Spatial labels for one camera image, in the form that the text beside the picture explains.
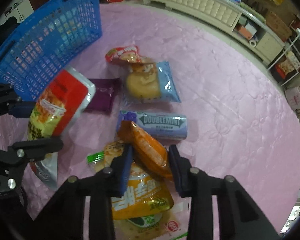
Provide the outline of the yellow orange snack bag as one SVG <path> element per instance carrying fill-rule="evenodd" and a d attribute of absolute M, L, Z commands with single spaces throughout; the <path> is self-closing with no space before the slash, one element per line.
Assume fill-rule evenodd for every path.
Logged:
<path fill-rule="evenodd" d="M 135 151 L 127 189 L 122 197 L 113 197 L 111 201 L 115 220 L 156 215 L 174 206 L 164 179 L 150 172 L 138 159 Z"/>

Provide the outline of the orange snack packet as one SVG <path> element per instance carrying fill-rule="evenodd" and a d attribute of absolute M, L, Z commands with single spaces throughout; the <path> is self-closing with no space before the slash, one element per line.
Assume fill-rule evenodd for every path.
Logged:
<path fill-rule="evenodd" d="M 133 146 L 137 158 L 148 170 L 157 176 L 173 180 L 166 148 L 135 122 L 121 121 L 117 136 L 123 142 Z"/>

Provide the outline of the Doublemint gum pack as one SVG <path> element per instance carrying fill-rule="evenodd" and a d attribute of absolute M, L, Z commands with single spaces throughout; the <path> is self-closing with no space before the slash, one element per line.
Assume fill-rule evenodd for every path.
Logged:
<path fill-rule="evenodd" d="M 144 111 L 119 112 L 116 131 L 122 121 L 133 121 L 154 138 L 184 140 L 187 138 L 187 117 L 176 113 L 153 113 Z"/>

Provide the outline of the green scallion cracker pack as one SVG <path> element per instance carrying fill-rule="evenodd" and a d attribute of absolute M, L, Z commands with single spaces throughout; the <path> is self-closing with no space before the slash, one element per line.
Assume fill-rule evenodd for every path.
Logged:
<path fill-rule="evenodd" d="M 181 239 L 187 235 L 183 215 L 189 204 L 179 202 L 156 215 L 115 220 L 117 239 Z"/>

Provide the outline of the red yellow snack bag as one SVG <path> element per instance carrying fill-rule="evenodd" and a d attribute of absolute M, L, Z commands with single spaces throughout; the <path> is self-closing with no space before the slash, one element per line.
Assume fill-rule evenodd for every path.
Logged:
<path fill-rule="evenodd" d="M 69 131 L 95 95 L 92 81 L 66 67 L 42 92 L 32 110 L 27 139 L 62 137 Z"/>

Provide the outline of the purple snack packet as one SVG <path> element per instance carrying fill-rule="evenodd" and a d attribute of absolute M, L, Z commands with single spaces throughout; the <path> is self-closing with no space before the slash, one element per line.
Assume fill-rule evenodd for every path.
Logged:
<path fill-rule="evenodd" d="M 110 114 L 113 109 L 115 96 L 121 89 L 120 78 L 89 80 L 95 85 L 96 92 L 85 111 Z"/>

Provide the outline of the red snack pouch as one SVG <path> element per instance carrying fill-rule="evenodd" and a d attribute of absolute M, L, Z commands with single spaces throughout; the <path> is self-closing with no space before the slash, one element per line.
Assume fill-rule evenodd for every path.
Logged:
<path fill-rule="evenodd" d="M 142 56 L 139 53 L 139 47 L 135 45 L 113 48 L 106 53 L 105 59 L 111 64 L 146 64 L 154 62 L 151 58 Z"/>

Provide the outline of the blue plastic basket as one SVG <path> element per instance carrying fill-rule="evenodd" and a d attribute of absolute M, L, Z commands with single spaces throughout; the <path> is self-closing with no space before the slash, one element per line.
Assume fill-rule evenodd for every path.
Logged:
<path fill-rule="evenodd" d="M 36 101 L 74 57 L 102 36 L 100 0 L 49 0 L 0 47 L 0 83 Z"/>

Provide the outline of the pink quilted tablecloth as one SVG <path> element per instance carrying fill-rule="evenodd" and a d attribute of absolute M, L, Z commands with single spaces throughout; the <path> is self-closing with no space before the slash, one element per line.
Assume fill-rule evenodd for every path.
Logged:
<path fill-rule="evenodd" d="M 71 66 L 92 79 L 122 76 L 105 55 L 131 44 L 168 61 L 181 103 L 147 109 L 186 115 L 180 154 L 211 176 L 234 176 L 280 231 L 300 190 L 300 123 L 263 64 L 173 12 L 115 3 L 100 13 L 102 37 Z"/>

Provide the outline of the blue bread packet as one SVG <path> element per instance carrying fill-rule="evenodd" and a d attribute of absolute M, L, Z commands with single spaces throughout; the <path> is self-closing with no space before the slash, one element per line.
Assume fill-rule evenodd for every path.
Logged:
<path fill-rule="evenodd" d="M 130 64 L 124 89 L 128 103 L 181 102 L 167 61 Z"/>

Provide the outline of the pink gift bag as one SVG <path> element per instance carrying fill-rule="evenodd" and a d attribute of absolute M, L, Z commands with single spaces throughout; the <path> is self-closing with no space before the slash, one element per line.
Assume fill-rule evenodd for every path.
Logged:
<path fill-rule="evenodd" d="M 291 109 L 296 111 L 300 109 L 300 87 L 292 87 L 285 90 L 285 96 Z"/>

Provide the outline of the white metal shelf rack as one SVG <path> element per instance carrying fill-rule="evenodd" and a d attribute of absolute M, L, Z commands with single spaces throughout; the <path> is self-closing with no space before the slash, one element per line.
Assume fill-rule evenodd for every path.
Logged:
<path fill-rule="evenodd" d="M 300 74 L 300 17 L 289 25 L 292 34 L 285 42 L 282 51 L 271 62 L 268 72 L 282 87 Z"/>

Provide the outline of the white TV cabinet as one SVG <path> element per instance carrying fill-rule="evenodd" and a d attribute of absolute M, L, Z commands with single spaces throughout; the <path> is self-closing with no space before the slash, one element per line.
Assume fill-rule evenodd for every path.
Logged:
<path fill-rule="evenodd" d="M 285 44 L 265 23 L 231 0 L 143 0 L 202 20 L 250 49 L 264 64 L 274 61 Z"/>

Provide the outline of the cardboard box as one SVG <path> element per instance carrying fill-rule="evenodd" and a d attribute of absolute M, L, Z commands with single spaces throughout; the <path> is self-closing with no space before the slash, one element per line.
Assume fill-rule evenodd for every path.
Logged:
<path fill-rule="evenodd" d="M 292 35 L 288 25 L 279 18 L 274 12 L 267 11 L 264 15 L 267 26 L 279 37 L 283 42 L 286 42 Z"/>

